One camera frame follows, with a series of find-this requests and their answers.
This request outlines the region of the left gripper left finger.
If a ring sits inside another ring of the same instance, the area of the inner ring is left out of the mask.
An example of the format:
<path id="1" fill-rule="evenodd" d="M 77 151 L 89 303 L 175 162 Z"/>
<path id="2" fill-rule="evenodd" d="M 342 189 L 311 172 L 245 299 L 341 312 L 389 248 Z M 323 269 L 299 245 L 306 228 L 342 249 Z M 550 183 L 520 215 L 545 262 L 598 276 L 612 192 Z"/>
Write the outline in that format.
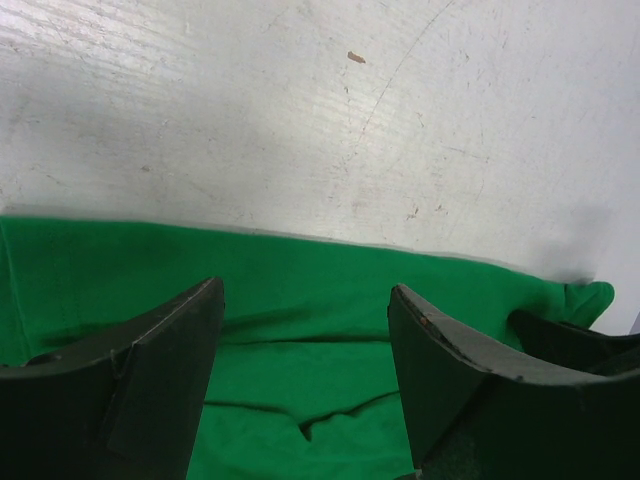
<path id="1" fill-rule="evenodd" d="M 206 279 L 166 303 L 1 370 L 5 479 L 183 479 L 224 317 Z"/>

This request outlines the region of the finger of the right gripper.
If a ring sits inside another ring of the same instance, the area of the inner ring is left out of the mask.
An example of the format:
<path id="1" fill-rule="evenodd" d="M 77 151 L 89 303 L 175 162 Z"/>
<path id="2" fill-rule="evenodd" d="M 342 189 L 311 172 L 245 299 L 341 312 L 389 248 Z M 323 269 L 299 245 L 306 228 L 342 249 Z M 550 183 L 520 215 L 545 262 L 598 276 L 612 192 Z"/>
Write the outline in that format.
<path id="1" fill-rule="evenodd" d="M 516 311 L 509 326 L 524 350 L 540 360 L 587 373 L 627 373 L 639 368 L 639 335 L 609 336 Z"/>

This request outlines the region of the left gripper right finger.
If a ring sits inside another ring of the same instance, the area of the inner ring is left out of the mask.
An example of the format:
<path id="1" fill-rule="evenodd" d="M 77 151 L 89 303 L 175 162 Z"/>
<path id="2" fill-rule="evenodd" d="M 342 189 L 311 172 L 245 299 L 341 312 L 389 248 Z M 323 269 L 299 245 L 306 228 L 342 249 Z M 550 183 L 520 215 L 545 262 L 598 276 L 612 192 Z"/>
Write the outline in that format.
<path id="1" fill-rule="evenodd" d="M 635 479 L 639 368 L 512 348 L 396 286 L 388 326 L 415 479 Z"/>

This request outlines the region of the green t shirt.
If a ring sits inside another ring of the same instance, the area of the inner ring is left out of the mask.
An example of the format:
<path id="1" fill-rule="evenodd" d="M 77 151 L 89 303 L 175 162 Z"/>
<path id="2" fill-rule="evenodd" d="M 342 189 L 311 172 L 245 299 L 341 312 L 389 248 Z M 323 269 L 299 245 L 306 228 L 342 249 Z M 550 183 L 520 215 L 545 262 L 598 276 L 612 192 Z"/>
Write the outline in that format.
<path id="1" fill-rule="evenodd" d="M 148 223 L 3 217 L 1 358 L 21 363 L 208 277 L 225 318 L 192 479 L 393 479 L 411 470 L 388 339 L 391 289 L 514 343 L 508 315 L 591 326 L 606 282 L 470 260 Z"/>

